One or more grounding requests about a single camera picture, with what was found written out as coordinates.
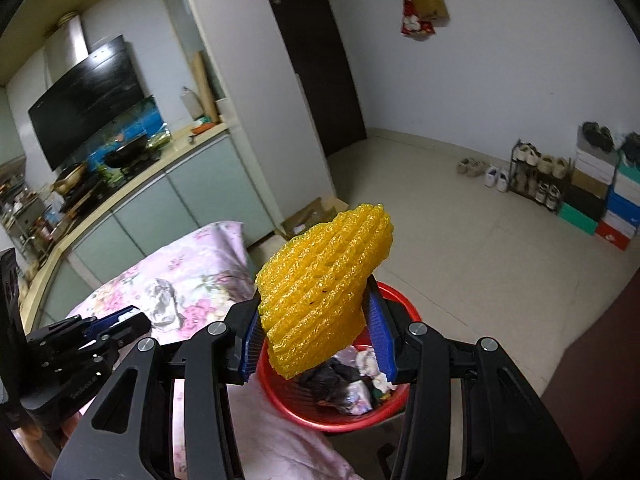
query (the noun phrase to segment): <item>kitchen counter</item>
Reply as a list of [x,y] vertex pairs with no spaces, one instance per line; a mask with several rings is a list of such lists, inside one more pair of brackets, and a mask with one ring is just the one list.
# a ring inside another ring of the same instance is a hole
[[179,159],[185,157],[193,150],[196,150],[213,137],[218,136],[227,129],[225,123],[218,124],[210,130],[195,137],[193,143],[189,143],[191,131],[184,128],[173,134],[173,140],[162,149],[160,159],[151,167],[140,173],[138,176],[127,182],[107,200],[100,204],[87,218],[82,220],[73,230],[65,235],[53,248],[51,254],[42,268],[37,272],[29,291],[20,306],[20,317],[24,325],[25,332],[32,330],[36,314],[40,304],[47,292],[50,279],[54,276],[57,267],[64,259],[67,251],[72,244],[90,230],[97,222],[100,221],[109,211],[117,204],[125,200],[127,197],[136,192],[143,184],[153,179],[162,170],[176,163]]

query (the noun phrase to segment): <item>yellow foam fruit net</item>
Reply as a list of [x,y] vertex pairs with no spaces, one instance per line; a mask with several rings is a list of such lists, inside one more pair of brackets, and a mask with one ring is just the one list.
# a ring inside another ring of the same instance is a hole
[[269,361],[286,379],[330,359],[365,327],[367,278],[389,254],[393,225],[361,204],[287,242],[256,277]]

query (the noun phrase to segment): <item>red rim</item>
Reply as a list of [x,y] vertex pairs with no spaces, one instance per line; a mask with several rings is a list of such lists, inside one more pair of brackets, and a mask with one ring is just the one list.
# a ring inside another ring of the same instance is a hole
[[[403,294],[385,283],[378,282],[378,287],[380,288],[383,298],[401,303],[413,321],[422,320],[418,311]],[[385,404],[372,412],[366,413],[365,415],[353,417],[353,422],[323,422],[320,420],[310,420],[309,418],[296,413],[280,399],[271,385],[269,379],[271,374],[274,374],[274,371],[269,364],[267,341],[265,340],[264,345],[262,346],[260,360],[258,361],[257,375],[267,398],[285,418],[288,418],[300,426],[305,426],[312,430],[324,431],[327,433],[345,433],[347,431],[362,430],[363,428],[368,428],[369,426],[378,424],[400,411],[406,404],[409,397],[409,385],[401,384],[395,390],[391,399],[389,399]]]

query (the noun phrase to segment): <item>stack of shoe boxes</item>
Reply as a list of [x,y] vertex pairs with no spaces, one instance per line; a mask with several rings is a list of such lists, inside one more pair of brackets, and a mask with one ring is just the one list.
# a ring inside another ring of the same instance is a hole
[[592,146],[579,128],[574,172],[558,216],[593,235],[606,211],[617,165],[615,150]]
[[596,233],[623,251],[640,225],[640,170],[621,152],[615,184],[607,200],[607,212]]

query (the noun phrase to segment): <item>wok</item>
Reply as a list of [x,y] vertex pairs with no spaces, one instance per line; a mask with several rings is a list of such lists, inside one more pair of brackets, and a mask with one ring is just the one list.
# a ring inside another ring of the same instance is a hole
[[86,173],[86,169],[86,162],[79,162],[65,168],[62,173],[60,173],[58,179],[54,182],[53,189],[60,193],[60,195],[66,196],[66,194],[82,180]]
[[110,168],[125,168],[133,163],[146,150],[146,134],[125,142],[122,146],[107,153],[104,156],[104,163]]

